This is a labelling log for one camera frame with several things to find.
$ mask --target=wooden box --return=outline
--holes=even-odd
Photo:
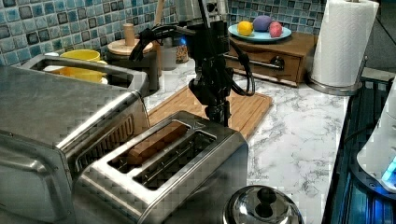
[[[302,33],[292,33],[291,36],[283,40],[269,44],[250,43],[237,37],[230,37],[230,39],[247,53],[254,77],[281,82],[294,87],[304,81],[304,75],[311,69],[318,40],[315,35]],[[228,55],[237,57],[233,48],[230,49]],[[271,61],[276,57],[284,62],[282,70],[262,65],[263,63],[271,64]],[[226,57],[226,62],[229,67],[234,69],[235,73],[245,74],[243,66],[236,59]]]

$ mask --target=teal plate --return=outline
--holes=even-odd
[[[246,39],[246,40],[252,41],[252,42],[273,42],[273,41],[277,41],[277,40],[286,38],[289,35],[291,35],[291,30],[288,28],[285,28],[285,27],[282,27],[282,35],[280,37],[271,37],[270,33],[268,33],[268,32],[256,32],[256,31],[253,31],[253,33],[251,33],[251,35],[248,35],[248,36],[240,35],[236,31],[237,25],[238,24],[228,27],[228,31],[233,35],[236,35],[242,39]]]

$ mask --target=purple fruit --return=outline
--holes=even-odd
[[[269,16],[258,16],[253,21],[253,29],[257,32],[267,32],[272,19]]]

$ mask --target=yellow fruit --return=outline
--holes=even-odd
[[[250,21],[240,21],[236,26],[236,31],[240,35],[251,35],[253,32],[253,23]]]

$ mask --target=paper towel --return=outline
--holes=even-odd
[[[332,87],[355,84],[377,10],[378,3],[367,0],[327,1],[311,79]]]

